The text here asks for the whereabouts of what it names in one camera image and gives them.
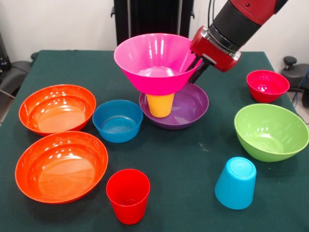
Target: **white wall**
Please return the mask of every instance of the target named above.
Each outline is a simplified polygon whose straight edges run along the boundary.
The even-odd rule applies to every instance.
[[[226,0],[215,1],[215,16]],[[190,38],[196,30],[207,24],[209,0],[195,0],[196,18],[191,20]],[[286,55],[295,56],[298,62],[309,63],[309,0],[289,0],[242,47],[242,51],[265,51],[275,71],[284,66]]]
[[[207,24],[209,0],[195,0],[190,38]],[[216,0],[217,13],[226,0]],[[0,0],[0,31],[12,61],[41,49],[116,48],[113,0]],[[309,63],[308,0],[289,0],[242,48],[266,51],[276,71],[285,55]]]
[[[41,49],[116,48],[113,0],[0,0],[0,31],[12,61]]]

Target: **bowl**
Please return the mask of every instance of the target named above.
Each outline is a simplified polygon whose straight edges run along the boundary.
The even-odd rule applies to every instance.
[[[264,162],[288,159],[309,141],[308,127],[293,112],[272,104],[252,104],[238,111],[234,125],[243,148]]]
[[[144,114],[156,125],[168,130],[180,130],[191,126],[206,113],[208,106],[209,99],[204,90],[187,83],[175,93],[169,116],[158,118],[150,113],[146,95],[140,94],[140,107]]]
[[[103,177],[108,154],[93,135],[67,131],[33,143],[20,157],[15,180],[29,198],[42,203],[73,202]]]
[[[92,116],[101,137],[111,143],[124,143],[133,139],[140,130],[142,119],[140,107],[126,100],[105,102]]]
[[[284,76],[268,70],[249,73],[247,84],[252,97],[262,103],[273,102],[290,88],[289,81]]]
[[[19,108],[19,119],[29,130],[46,136],[81,130],[95,108],[95,96],[81,86],[49,86],[24,100]]]
[[[114,60],[138,91],[165,96],[181,90],[202,62],[186,72],[196,58],[190,44],[174,34],[138,35],[117,46]]]

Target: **red cup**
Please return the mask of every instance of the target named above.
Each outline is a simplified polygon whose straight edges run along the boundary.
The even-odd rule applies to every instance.
[[[149,179],[135,169],[116,172],[106,185],[115,215],[126,225],[138,223],[144,217],[149,192]]]

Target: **pink bowl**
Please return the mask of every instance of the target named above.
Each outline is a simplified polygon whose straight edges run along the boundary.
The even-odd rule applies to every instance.
[[[195,59],[190,43],[173,34],[139,35],[118,45],[114,59],[138,91],[168,95],[181,90],[201,64],[186,72]]]

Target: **purple plate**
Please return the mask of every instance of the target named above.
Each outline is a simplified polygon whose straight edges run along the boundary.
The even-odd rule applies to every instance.
[[[204,90],[187,83],[175,93],[170,115],[158,118],[150,114],[146,95],[140,94],[140,107],[144,114],[156,125],[168,130],[180,130],[191,126],[206,113],[208,106],[209,99]]]

